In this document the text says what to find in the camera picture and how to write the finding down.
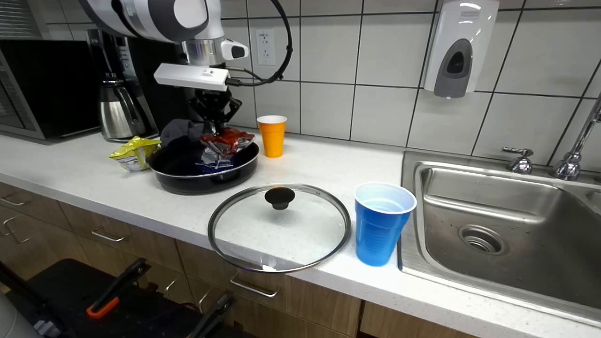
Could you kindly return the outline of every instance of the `black frying pan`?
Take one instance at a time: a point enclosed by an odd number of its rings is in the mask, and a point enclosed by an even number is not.
[[[221,191],[247,180],[257,168],[259,146],[252,143],[233,157],[234,167],[220,173],[204,174],[196,164],[203,153],[200,142],[173,142],[148,159],[160,185],[176,194],[207,194]]]

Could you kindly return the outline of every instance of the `plastic cup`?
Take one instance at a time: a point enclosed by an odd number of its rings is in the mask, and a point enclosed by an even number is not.
[[[400,186],[368,182],[355,189],[357,257],[367,265],[388,263],[417,200]]]
[[[285,116],[265,115],[257,119],[261,137],[263,138],[263,148],[265,156],[277,158],[284,152],[284,132],[286,131]]]

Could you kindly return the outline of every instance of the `yellow chip bag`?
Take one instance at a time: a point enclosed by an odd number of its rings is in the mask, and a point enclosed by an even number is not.
[[[146,159],[159,147],[160,140],[149,140],[136,136],[128,143],[119,147],[109,158],[117,160],[121,166],[129,171],[142,171],[148,169]]]

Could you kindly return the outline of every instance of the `orange cup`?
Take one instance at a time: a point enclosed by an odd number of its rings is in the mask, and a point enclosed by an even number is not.
[[[257,119],[265,156],[277,158],[284,152],[284,132],[286,131],[286,118],[280,115],[265,115]]]

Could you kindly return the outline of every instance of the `wooden cabinet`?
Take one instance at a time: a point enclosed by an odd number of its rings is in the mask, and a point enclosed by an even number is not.
[[[2,206],[72,231],[58,202],[51,198],[0,183],[0,207]]]
[[[78,238],[86,255],[90,258],[90,265],[113,276],[120,275],[137,258],[143,257],[134,256],[83,236],[78,236]],[[152,282],[158,285],[159,292],[177,303],[193,301],[188,281],[183,273],[150,260],[147,263],[151,265],[151,268],[138,280],[141,287],[147,287]]]
[[[61,203],[73,231],[85,238],[183,272],[173,238]]]
[[[202,309],[207,310],[223,293],[224,289],[194,277],[188,277],[195,300],[204,297]],[[236,297],[234,306],[228,312],[225,322],[243,327],[244,331],[258,338],[348,338],[302,318],[284,313],[245,297]]]
[[[475,338],[470,334],[367,302],[361,332],[377,338]]]
[[[354,336],[361,300],[285,274],[260,274],[236,269],[215,252],[177,241],[188,275],[276,309],[302,317],[335,331]],[[274,297],[249,291],[238,284]]]
[[[17,275],[27,280],[66,258],[90,264],[72,232],[11,209],[0,210],[0,260]]]

